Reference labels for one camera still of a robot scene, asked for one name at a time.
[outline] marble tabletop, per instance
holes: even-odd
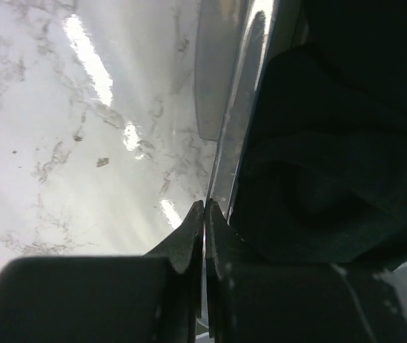
[[[208,188],[197,1],[0,0],[0,269],[143,254]]]

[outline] black cloth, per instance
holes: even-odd
[[[231,225],[276,263],[407,261],[407,1],[304,1],[268,65]]]

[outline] white marble surface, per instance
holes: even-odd
[[[198,4],[0,0],[0,269],[143,254],[205,197]]]

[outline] black fabric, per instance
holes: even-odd
[[[407,260],[407,1],[305,1],[266,70],[231,225],[273,262]]]

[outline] marble countertop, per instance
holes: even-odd
[[[0,0],[0,269],[143,254],[206,196],[197,1]]]

